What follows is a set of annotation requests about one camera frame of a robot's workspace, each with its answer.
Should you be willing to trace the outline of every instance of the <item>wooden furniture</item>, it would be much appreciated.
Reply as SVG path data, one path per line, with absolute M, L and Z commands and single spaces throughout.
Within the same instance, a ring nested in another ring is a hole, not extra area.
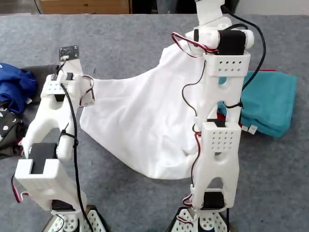
M 44 14 L 130 14 L 130 0 L 41 0 Z

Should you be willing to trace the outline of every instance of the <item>teal towel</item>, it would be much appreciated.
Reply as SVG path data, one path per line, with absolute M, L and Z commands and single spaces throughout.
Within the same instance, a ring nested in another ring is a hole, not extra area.
M 244 83 L 252 75 L 248 72 Z M 289 129 L 293 113 L 297 78 L 281 72 L 259 72 L 241 94 L 243 109 L 241 123 L 246 127 L 257 126 L 258 131 L 276 138 Z M 223 103 L 219 112 L 226 115 Z

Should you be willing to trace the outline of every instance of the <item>blue fabric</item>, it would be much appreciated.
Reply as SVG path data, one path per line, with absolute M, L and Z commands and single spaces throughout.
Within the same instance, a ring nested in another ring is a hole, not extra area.
M 253 72 L 248 72 L 244 83 Z M 276 138 L 289 129 L 296 94 L 297 78 L 281 72 L 259 72 L 241 94 L 241 123 L 257 126 L 258 131 Z M 226 115 L 223 103 L 219 111 Z
M 30 72 L 0 63 L 0 102 L 8 102 L 8 109 L 23 113 L 26 101 L 37 92 L 37 82 Z

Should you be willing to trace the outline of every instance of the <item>gray carpet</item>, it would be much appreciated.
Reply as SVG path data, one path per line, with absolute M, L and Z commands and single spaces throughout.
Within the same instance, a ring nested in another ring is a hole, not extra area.
M 170 33 L 197 25 L 195 15 L 3 16 L 0 60 L 15 66 L 57 63 L 61 46 L 78 44 L 84 73 L 96 78 L 129 78 L 158 64 Z M 240 232 L 306 231 L 309 227 L 309 17 L 247 16 L 267 42 L 263 68 L 299 77 L 291 129 L 280 138 L 242 136 L 240 175 L 231 221 Z M 251 68 L 261 57 L 256 36 Z M 27 110 L 31 120 L 35 107 Z M 46 138 L 55 141 L 58 132 Z M 189 180 L 151 180 L 131 170 L 79 130 L 82 189 L 114 232 L 162 232 L 189 193 Z M 0 161 L 0 231 L 38 232 L 49 218 L 30 199 L 17 204 L 10 177 L 17 159 Z M 66 164 L 70 176 L 73 162 Z

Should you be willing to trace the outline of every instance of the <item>white fabric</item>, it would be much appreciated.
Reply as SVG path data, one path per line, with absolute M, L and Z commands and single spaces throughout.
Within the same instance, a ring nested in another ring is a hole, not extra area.
M 83 110 L 81 128 L 145 176 L 189 177 L 197 155 L 192 132 L 195 115 L 182 99 L 182 88 L 200 78 L 203 62 L 172 45 L 163 50 L 159 65 L 146 73 L 122 80 L 95 80 L 96 103 Z M 186 99 L 194 106 L 201 87 L 185 89 Z

